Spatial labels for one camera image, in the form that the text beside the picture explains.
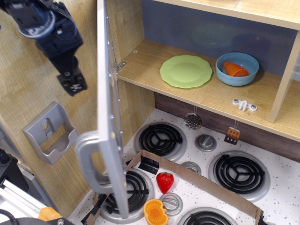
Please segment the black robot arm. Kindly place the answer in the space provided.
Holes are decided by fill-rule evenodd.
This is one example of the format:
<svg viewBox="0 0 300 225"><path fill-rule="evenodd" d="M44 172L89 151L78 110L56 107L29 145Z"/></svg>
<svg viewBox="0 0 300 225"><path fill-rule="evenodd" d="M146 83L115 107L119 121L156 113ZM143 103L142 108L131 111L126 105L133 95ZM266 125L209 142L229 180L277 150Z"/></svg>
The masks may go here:
<svg viewBox="0 0 300 225"><path fill-rule="evenodd" d="M83 38L63 2L2 0L0 8L13 18L23 36L35 41L37 48L58 70L57 78L69 95L87 89L75 56Z"/></svg>

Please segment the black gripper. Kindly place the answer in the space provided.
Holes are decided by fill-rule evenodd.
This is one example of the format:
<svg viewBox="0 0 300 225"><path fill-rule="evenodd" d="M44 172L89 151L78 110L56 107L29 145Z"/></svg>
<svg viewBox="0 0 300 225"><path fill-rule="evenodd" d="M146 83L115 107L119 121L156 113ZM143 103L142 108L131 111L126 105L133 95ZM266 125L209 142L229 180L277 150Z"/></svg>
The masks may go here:
<svg viewBox="0 0 300 225"><path fill-rule="evenodd" d="M83 39L74 20L66 17L55 22L48 36L36 40L37 47L59 71L57 78L70 96L88 88L75 57L75 52L82 44Z"/></svg>

